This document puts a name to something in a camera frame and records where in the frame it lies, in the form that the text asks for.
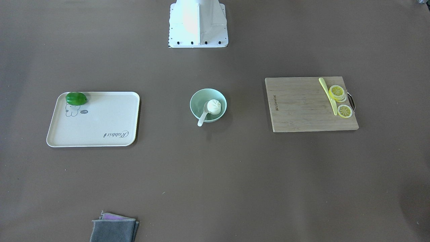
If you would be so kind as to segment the white steamed bun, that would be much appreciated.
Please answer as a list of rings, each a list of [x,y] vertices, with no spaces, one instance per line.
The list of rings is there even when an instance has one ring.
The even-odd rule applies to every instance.
[[[207,110],[212,115],[218,115],[221,112],[221,103],[216,99],[207,102]]]

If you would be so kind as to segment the white ceramic spoon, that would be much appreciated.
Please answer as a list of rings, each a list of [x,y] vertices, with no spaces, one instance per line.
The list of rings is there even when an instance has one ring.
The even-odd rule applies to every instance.
[[[209,101],[207,101],[203,106],[203,113],[200,116],[200,118],[198,119],[198,127],[201,127],[203,125],[204,120],[205,120],[207,114],[209,113],[208,104],[209,104]]]

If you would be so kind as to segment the mint green bowl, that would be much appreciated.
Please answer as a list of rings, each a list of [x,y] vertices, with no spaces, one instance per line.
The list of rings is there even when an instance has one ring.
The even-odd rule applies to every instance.
[[[216,99],[221,103],[221,111],[217,115],[208,114],[204,120],[205,123],[219,120],[227,110],[227,100],[225,96],[216,89],[205,88],[197,91],[190,99],[189,108],[196,119],[199,119],[203,113],[203,106],[207,101]]]

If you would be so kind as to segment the wooden cutting board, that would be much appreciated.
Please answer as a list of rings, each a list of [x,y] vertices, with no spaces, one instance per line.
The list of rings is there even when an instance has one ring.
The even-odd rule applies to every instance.
[[[318,77],[265,78],[265,87],[275,133],[359,128],[355,115],[334,115]]]

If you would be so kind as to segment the white pillar with base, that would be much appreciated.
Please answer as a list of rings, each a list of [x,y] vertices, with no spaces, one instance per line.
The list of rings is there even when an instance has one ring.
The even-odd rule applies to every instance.
[[[169,48],[222,48],[229,43],[225,5],[177,0],[170,5]]]

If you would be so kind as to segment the cream rectangular tray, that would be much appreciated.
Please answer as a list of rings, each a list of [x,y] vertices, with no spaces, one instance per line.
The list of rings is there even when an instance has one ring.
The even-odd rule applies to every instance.
[[[66,92],[56,101],[46,143],[64,147],[127,147],[138,130],[140,96],[136,92],[84,92],[81,106],[66,103]]]

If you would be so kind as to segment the yellow plastic knife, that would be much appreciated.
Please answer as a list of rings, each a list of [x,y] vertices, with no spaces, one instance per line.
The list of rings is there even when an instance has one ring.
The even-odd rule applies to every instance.
[[[337,116],[338,115],[337,104],[336,104],[336,101],[329,94],[329,88],[327,87],[327,83],[325,82],[324,78],[318,78],[318,81],[320,82],[322,88],[324,89],[324,92],[327,95],[327,98],[328,98],[328,100],[331,104],[332,110],[333,110],[333,114],[335,116]]]

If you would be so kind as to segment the lemon slice stack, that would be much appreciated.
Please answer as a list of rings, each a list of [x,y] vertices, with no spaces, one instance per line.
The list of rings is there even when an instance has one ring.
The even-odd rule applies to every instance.
[[[347,99],[345,90],[339,85],[332,85],[329,88],[329,95],[338,103],[345,102]]]

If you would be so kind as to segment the lemon slice single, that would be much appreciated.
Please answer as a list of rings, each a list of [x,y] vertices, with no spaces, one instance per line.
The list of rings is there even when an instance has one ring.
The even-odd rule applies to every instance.
[[[337,113],[341,118],[350,118],[353,115],[353,109],[348,105],[339,105]]]

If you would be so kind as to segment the grey folded cloth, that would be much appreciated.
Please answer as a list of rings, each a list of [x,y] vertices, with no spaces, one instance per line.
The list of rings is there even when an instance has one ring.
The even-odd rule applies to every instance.
[[[92,222],[91,242],[134,242],[139,226],[135,218],[103,211]]]

